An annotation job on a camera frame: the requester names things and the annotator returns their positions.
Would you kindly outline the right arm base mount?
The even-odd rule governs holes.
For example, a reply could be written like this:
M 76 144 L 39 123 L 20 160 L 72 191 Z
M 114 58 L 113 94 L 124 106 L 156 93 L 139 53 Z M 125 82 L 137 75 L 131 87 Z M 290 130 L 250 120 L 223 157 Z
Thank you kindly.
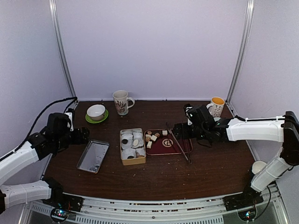
M 247 207 L 253 207 L 256 204 L 262 203 L 263 197 L 237 194 L 237 195 L 224 197 L 223 202 L 226 211 L 231 211 L 231 210 L 239 210 Z

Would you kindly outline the white cup near arm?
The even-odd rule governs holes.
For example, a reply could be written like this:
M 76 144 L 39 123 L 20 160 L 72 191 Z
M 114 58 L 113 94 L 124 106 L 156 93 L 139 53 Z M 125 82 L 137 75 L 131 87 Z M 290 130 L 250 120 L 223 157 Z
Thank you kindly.
M 255 161 L 251 166 L 251 172 L 253 175 L 259 173 L 267 165 L 264 161 Z

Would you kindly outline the bear print tin lid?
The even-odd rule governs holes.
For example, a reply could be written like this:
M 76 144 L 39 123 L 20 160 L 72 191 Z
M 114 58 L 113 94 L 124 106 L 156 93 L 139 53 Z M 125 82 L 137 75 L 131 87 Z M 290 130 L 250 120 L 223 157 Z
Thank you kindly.
M 90 140 L 77 163 L 77 169 L 97 174 L 109 147 L 109 142 Z

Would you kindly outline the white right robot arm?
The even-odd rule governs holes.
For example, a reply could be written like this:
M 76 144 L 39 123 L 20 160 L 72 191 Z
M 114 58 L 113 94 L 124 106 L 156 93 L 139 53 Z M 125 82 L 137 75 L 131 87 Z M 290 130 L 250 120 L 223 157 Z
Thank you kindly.
M 292 111 L 273 118 L 249 119 L 214 118 L 205 105 L 186 104 L 187 122 L 175 124 L 173 135 L 178 139 L 214 142 L 239 140 L 264 140 L 282 143 L 278 153 L 261 171 L 254 175 L 249 189 L 240 194 L 240 203 L 251 205 L 257 199 L 257 192 L 263 191 L 286 170 L 299 164 L 299 121 Z

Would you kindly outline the white oval chocolate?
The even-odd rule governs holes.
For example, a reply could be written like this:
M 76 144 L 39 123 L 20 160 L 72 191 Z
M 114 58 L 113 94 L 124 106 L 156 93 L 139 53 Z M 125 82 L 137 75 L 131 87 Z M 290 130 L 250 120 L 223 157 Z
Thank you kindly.
M 139 140 L 138 139 L 135 139 L 134 141 L 133 141 L 133 145 L 134 146 L 137 146 L 139 144 Z

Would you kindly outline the metal tongs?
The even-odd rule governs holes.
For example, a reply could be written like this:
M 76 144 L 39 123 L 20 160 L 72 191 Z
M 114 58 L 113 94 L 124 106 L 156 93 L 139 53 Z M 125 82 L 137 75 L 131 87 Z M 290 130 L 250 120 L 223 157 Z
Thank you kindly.
M 179 144 L 179 142 L 178 142 L 178 140 L 176 139 L 175 135 L 173 134 L 173 132 L 172 132 L 172 130 L 171 130 L 170 125 L 169 125 L 168 122 L 166 122 L 166 126 L 167 126 L 167 128 L 168 128 L 169 133 L 170 133 L 171 136 L 173 137 L 175 143 L 177 144 L 178 148 L 180 149 L 181 154 L 184 156 L 185 160 L 186 160 L 189 164 L 192 164 L 192 160 L 191 160 L 191 158 L 190 158 L 189 153 L 186 154 L 186 153 L 184 152 L 183 148 L 181 147 L 181 145 Z

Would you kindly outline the beige tin box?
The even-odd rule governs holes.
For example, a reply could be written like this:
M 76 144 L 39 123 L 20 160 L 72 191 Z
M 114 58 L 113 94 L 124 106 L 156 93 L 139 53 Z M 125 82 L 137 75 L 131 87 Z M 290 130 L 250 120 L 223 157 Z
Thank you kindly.
M 128 143 L 123 144 L 122 143 L 123 139 L 127 139 Z M 133 141 L 135 139 L 139 140 L 139 144 L 137 146 L 133 145 Z M 136 152 L 143 154 L 144 157 L 137 158 Z M 141 128 L 120 130 L 120 155 L 121 155 L 121 162 L 124 166 L 139 165 L 139 164 L 146 163 L 147 159 L 146 159 L 146 152 L 145 152 L 145 138 L 143 136 L 143 131 Z

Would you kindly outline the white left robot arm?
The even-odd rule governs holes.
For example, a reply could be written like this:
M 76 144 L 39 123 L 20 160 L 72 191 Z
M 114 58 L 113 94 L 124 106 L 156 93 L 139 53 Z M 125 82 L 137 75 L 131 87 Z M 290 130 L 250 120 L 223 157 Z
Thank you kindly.
M 52 206 L 69 205 L 63 194 L 63 186 L 53 178 L 29 184 L 6 186 L 5 182 L 27 166 L 57 155 L 70 145 L 86 144 L 90 131 L 86 127 L 74 128 L 70 112 L 51 113 L 47 125 L 38 133 L 30 134 L 17 148 L 0 159 L 0 211 L 35 200 L 43 200 Z

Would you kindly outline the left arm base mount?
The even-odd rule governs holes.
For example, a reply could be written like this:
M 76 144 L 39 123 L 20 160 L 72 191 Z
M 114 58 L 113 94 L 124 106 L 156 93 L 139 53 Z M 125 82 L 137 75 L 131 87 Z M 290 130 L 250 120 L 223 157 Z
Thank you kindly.
M 67 211 L 80 212 L 84 199 L 79 196 L 63 194 L 62 199 L 55 201 L 54 199 L 42 200 L 44 204 L 54 208 L 59 208 Z

